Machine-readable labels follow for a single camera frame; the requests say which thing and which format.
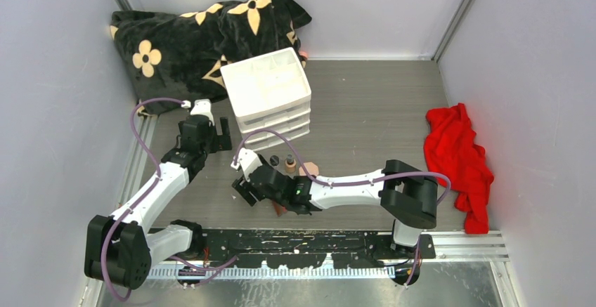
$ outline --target wooden tabletop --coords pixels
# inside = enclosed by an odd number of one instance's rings
[[[364,174],[384,167],[386,159],[427,170],[422,151],[429,133],[425,115],[429,109],[447,106],[435,62],[313,60],[305,70],[312,90],[311,132],[293,141],[305,162],[316,163],[324,176]],[[240,132],[229,101],[213,104],[212,112],[230,119],[236,147]],[[186,115],[177,110],[160,116],[151,144],[156,156],[174,146],[177,123]],[[290,149],[278,145],[260,153],[267,159],[271,155],[283,159]],[[210,155],[155,227],[185,219],[205,228],[391,230],[393,217],[382,207],[334,207],[312,216],[288,212],[281,217],[268,200],[251,207],[231,187],[240,175],[230,168],[232,156],[232,151]],[[145,179],[153,172],[148,164]],[[454,199],[449,195],[439,206],[437,230],[462,230],[465,214],[453,207]]]

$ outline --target storage box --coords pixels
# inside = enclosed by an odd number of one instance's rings
[[[293,48],[223,66],[221,76],[242,137],[270,128],[288,140],[310,132],[311,87]],[[246,148],[262,150],[283,141],[258,133]]]

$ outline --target red towel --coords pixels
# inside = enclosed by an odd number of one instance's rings
[[[486,166],[484,148],[474,144],[476,132],[467,116],[465,105],[431,109],[427,113],[430,134],[425,141],[429,171],[451,179],[451,187],[460,194],[455,207],[467,212],[466,233],[488,232],[488,194],[494,176]]]

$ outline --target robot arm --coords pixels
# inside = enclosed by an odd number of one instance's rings
[[[433,177],[414,176],[373,182],[391,174],[420,171],[397,161],[388,160],[384,169],[347,177],[286,176],[255,152],[242,149],[238,161],[231,165],[242,169],[242,176],[232,185],[252,206],[270,199],[297,214],[311,214],[340,205],[380,205],[394,218],[393,241],[397,247],[412,248],[424,229],[436,227],[437,183]],[[367,181],[364,185],[333,184]]]
[[[118,285],[140,287],[153,264],[181,252],[200,253],[205,248],[202,227],[187,221],[173,221],[158,233],[149,229],[174,196],[184,189],[205,166],[208,154],[231,150],[228,121],[220,119],[222,134],[218,135],[211,103],[195,101],[190,116],[179,123],[180,145],[171,149],[161,160],[161,177],[155,188],[119,224],[108,246],[108,274]],[[85,275],[103,279],[101,247],[108,230],[137,202],[151,186],[157,173],[124,205],[108,217],[95,216],[87,228]]]

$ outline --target black blanket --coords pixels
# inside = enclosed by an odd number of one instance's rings
[[[143,11],[112,14],[112,38],[141,100],[227,97],[219,68],[256,55],[293,47],[294,30],[311,16],[293,0],[221,1],[200,12],[173,15]],[[148,114],[177,108],[153,103]]]

